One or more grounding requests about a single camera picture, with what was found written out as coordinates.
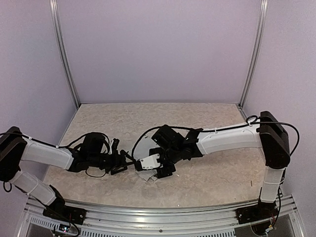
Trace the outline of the white paper box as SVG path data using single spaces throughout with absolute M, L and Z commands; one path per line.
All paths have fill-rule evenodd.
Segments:
M 146 136 L 145 138 L 142 138 L 141 141 L 138 143 L 138 145 L 135 148 L 134 151 L 134 158 L 138 161 L 142 158 L 148 157 L 149 150 L 152 148 L 157 148 L 158 145 L 149 137 Z M 154 170 L 144 170 L 144 171 L 135 171 L 136 174 L 142 178 L 145 181 L 156 181 L 157 178 L 154 176 L 157 174 L 156 169 Z

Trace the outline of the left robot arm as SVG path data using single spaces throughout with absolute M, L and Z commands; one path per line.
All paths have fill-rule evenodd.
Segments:
M 63 220 L 69 215 L 62 195 L 36 176 L 22 171 L 21 161 L 31 161 L 58 167 L 68 172 L 99 168 L 115 175 L 134 163 L 126 151 L 118 151 L 118 139 L 110 140 L 101 132 L 82 135 L 66 146 L 52 145 L 23 134 L 16 126 L 0 135 L 0 180 L 10 183 L 28 196 L 34 197 L 46 209 Z

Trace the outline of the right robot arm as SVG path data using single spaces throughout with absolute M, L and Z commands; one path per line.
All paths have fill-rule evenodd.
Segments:
M 171 175 L 175 171 L 174 165 L 181 160 L 226 150 L 262 149 L 266 171 L 260 202 L 252 209 L 257 219 L 263 219 L 271 212 L 271 203 L 277 198 L 283 173 L 290 163 L 288 133 L 268 111 L 238 125 L 213 129 L 189 128 L 186 136 L 178 133 L 176 127 L 165 124 L 154 133 L 152 140 L 157 147 L 149 150 L 149 155 L 154 156 L 149 167 L 157 169 L 159 178 Z

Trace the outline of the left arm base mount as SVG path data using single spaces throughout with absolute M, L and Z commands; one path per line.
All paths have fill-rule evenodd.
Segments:
M 69 222 L 72 224 L 82 225 L 87 211 L 83 208 L 64 206 L 61 211 L 54 211 L 46 207 L 43 211 L 43 216 Z

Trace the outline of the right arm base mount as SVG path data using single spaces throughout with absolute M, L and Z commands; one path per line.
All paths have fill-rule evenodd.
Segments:
M 256 204 L 248 207 L 238 208 L 236 210 L 237 220 L 240 225 L 264 220 L 271 218 L 272 216 L 276 217 L 277 214 L 278 209 L 274 204 L 272 206 L 261 206 Z

